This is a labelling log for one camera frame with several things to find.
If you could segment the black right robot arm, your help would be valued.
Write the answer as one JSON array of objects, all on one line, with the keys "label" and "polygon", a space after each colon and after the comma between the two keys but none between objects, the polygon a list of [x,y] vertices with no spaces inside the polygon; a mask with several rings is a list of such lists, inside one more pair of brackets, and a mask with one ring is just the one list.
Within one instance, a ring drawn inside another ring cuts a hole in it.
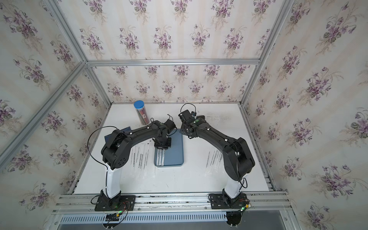
[{"label": "black right robot arm", "polygon": [[255,160],[243,138],[232,138],[213,128],[204,116],[194,116],[188,110],[181,112],[180,133],[189,139],[201,138],[220,151],[229,180],[223,189],[227,198],[235,199],[241,193],[243,178],[255,167]]}]

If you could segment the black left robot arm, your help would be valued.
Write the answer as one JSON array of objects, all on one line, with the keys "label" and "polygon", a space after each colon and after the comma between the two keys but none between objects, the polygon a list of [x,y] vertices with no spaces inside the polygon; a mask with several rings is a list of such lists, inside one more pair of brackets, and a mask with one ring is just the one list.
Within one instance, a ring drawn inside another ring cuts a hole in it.
[{"label": "black left robot arm", "polygon": [[152,139],[155,148],[168,149],[171,147],[169,135],[175,129],[175,123],[168,119],[164,123],[155,120],[131,131],[114,130],[101,150],[103,162],[107,167],[104,194],[110,199],[121,194],[120,168],[128,162],[132,147]]}]

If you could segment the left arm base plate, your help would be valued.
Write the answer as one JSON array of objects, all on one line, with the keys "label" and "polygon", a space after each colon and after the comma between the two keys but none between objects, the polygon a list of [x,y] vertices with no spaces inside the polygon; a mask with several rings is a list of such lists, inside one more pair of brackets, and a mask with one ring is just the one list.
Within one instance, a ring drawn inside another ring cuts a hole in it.
[{"label": "left arm base plate", "polygon": [[132,211],[134,209],[136,201],[135,195],[122,195],[119,192],[113,198],[107,197],[107,195],[101,190],[95,204],[95,211]]}]

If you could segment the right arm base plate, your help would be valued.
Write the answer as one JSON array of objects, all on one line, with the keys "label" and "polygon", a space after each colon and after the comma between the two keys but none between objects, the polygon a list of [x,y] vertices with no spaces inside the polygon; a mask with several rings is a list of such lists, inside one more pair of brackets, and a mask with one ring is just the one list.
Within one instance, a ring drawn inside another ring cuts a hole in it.
[{"label": "right arm base plate", "polygon": [[250,200],[242,192],[235,198],[230,198],[226,193],[212,193],[208,195],[208,199],[211,209],[236,209],[244,211],[250,207]]}]

